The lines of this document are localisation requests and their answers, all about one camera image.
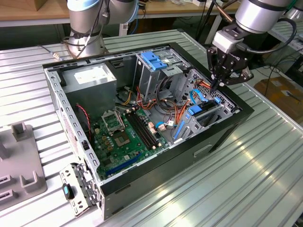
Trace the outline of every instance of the gray tray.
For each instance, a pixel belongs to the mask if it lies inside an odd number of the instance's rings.
[[[0,211],[46,189],[32,126],[16,123],[0,130]]]

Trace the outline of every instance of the yellow cable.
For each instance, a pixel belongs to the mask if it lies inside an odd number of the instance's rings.
[[[129,101],[131,100],[131,91],[129,92],[129,94],[128,94],[128,99],[127,99],[127,101],[125,102],[125,103],[122,103],[122,105],[127,105],[128,103],[129,103]]]

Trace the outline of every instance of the aluminum rail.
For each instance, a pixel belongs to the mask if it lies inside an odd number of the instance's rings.
[[[177,30],[105,39],[111,51],[177,42],[202,64],[205,49]],[[47,46],[68,59],[63,45]],[[0,212],[0,226],[291,226],[303,212],[302,128],[246,84],[233,91],[255,112],[215,152],[109,220],[92,208],[75,218],[59,171],[75,157],[55,114],[38,47],[0,51],[0,127],[25,121],[48,189]]]

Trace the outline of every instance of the desk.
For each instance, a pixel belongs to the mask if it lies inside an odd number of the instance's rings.
[[[239,3],[229,6],[226,11],[235,13]],[[165,2],[149,1],[146,4],[145,18],[161,17],[187,17],[202,15],[203,7],[198,7],[192,3],[176,5],[170,0]],[[218,10],[214,7],[212,15],[218,15]],[[138,18],[143,18],[142,10],[138,12]],[[49,25],[67,24],[70,22],[69,12],[65,0],[48,0],[37,12],[0,6],[0,27],[9,26],[29,26],[29,25]],[[214,34],[221,22],[221,17],[217,17],[214,22],[211,34]],[[128,26],[120,25],[119,34],[126,35]]]
[[[168,42],[177,42],[207,65],[205,49],[177,30],[105,39],[110,52]],[[70,58],[61,44],[46,47]],[[290,227],[302,213],[303,129],[254,88],[241,84],[231,88],[255,112],[218,150],[106,222],[96,207],[75,218],[59,177],[75,156],[41,66],[54,61],[38,47],[0,51],[0,127],[17,121],[33,126],[48,187],[0,211],[0,226]]]

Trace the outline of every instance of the blue pcie slot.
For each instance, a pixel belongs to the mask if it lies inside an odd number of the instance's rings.
[[[116,167],[114,167],[114,168],[106,171],[106,176],[108,176],[110,174],[113,174],[115,172],[118,172],[119,170],[121,170],[121,169],[123,169],[123,168],[125,168],[125,167],[127,167],[127,166],[129,166],[129,165],[131,165],[133,163],[135,163],[136,161],[138,161],[138,158],[140,157],[141,154],[142,153],[140,153],[136,157],[133,157],[132,159],[129,159],[128,161],[126,161],[126,162],[124,162],[124,163],[122,163],[122,164],[120,164],[120,165],[118,165],[118,166],[116,166]]]

